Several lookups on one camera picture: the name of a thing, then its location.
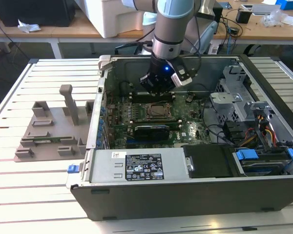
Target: wooden desk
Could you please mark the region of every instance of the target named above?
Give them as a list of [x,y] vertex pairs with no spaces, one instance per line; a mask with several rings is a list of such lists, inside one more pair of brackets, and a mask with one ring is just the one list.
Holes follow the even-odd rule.
[[[260,3],[262,0],[250,0],[247,4]],[[243,2],[229,0],[233,9],[238,9]],[[285,11],[286,14],[293,16],[292,11]],[[237,11],[228,13],[227,17],[235,20]],[[237,40],[237,44],[293,44],[293,26],[286,25],[282,27],[265,28],[259,23],[261,16],[251,15],[248,24],[241,24],[243,34]],[[56,59],[61,59],[62,53],[59,48],[59,43],[65,42],[128,42],[142,36],[142,31],[130,31],[119,34],[114,38],[104,39],[95,29],[82,11],[77,11],[74,20],[70,27],[53,27],[44,26],[41,31],[32,32],[29,34],[21,32],[17,27],[4,27],[0,22],[5,33],[14,42],[48,42],[51,44],[53,53]],[[226,29],[223,24],[218,27],[217,33],[211,41],[210,51],[219,46],[226,36]],[[10,40],[0,30],[0,42],[10,42]]]

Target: barcode label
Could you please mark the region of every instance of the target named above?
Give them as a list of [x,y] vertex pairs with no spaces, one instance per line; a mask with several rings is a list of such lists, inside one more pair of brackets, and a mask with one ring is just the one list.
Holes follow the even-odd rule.
[[112,158],[126,158],[126,154],[124,151],[112,152]]

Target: warning label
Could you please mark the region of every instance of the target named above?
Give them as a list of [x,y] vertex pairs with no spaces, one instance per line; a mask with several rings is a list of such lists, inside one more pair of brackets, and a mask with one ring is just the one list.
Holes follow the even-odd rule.
[[162,156],[126,155],[125,178],[128,181],[164,179]]

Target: gray floor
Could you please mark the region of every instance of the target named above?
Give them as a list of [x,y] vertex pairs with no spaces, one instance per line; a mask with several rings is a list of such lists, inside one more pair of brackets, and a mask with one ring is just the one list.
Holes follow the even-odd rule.
[[[115,43],[96,43],[96,54],[91,54],[90,46],[88,43],[63,43],[61,49],[64,57],[69,58],[98,58],[104,54],[114,54]],[[30,57],[37,59],[53,59],[53,52],[48,43],[23,43],[20,48]],[[239,45],[235,48],[234,54],[241,54],[246,46]],[[11,48],[11,53],[0,58],[0,100],[4,99],[12,87],[15,80],[19,77],[22,70],[27,64],[27,59],[16,47]],[[122,50],[123,54],[133,53],[133,49]],[[272,46],[265,45],[256,50],[254,56],[274,56],[279,57],[281,60],[293,71],[293,50],[290,46]]]

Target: motherboard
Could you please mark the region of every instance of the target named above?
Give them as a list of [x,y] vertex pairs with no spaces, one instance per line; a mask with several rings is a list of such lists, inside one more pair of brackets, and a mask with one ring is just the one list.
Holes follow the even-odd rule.
[[205,99],[193,93],[108,97],[107,122],[111,149],[179,148],[209,144],[202,123]]

